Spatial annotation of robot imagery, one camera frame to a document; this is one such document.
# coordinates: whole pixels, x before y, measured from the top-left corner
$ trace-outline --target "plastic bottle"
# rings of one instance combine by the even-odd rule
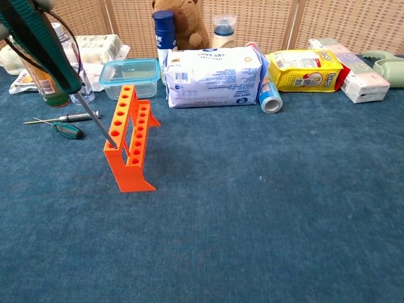
[[[77,72],[78,71],[78,63],[79,63],[79,56],[78,56],[78,51],[77,51],[77,45],[75,44],[74,40],[72,37],[65,35],[63,27],[61,26],[60,23],[52,23],[53,29],[55,30],[57,36],[59,37],[59,41],[61,42],[64,52],[66,56],[69,59],[69,62],[73,69]],[[84,86],[81,87],[81,90],[79,91],[81,95],[83,96],[84,100],[86,103],[90,103],[95,99],[95,95],[93,93],[93,89],[91,87],[90,81],[88,80],[86,71],[83,68],[83,63],[80,63],[80,78],[85,84]],[[70,95],[70,99],[72,103],[81,105],[80,101],[74,96]]]
[[[163,84],[166,85],[164,75],[164,60],[169,49],[177,50],[175,36],[174,13],[172,11],[156,11],[152,14],[155,23],[158,61]]]
[[[25,50],[20,47],[13,39],[10,39],[13,45],[27,58],[36,62]],[[45,103],[51,107],[62,107],[69,104],[69,95],[63,92],[56,82],[53,80],[52,76],[40,69],[37,69],[35,66],[32,66],[29,62],[22,59],[23,64],[27,71],[30,73],[32,81],[35,83],[39,94],[45,101]]]
[[[235,47],[235,22],[237,16],[221,15],[213,18],[215,35],[213,36],[212,48]]]

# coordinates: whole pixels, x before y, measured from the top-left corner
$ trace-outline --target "tissue box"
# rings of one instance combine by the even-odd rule
[[[386,96],[390,83],[337,40],[333,38],[310,39],[307,48],[328,49],[351,70],[341,86],[341,90],[353,103],[380,101]]]
[[[253,47],[169,50],[164,69],[169,107],[256,104],[267,67]]]

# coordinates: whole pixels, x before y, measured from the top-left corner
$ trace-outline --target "brown stuffed toy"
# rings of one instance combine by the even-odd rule
[[[208,49],[209,36],[196,5],[198,0],[153,0],[154,11],[169,10],[174,13],[175,33],[180,51]]]

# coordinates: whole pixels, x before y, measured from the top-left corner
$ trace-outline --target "blue carpet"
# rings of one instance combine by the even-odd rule
[[[9,95],[0,302],[404,302],[404,91],[353,104],[284,93],[259,106],[169,109],[149,132],[154,193],[121,194],[94,123],[83,141],[23,121],[52,109]],[[115,102],[92,103],[108,126]]]

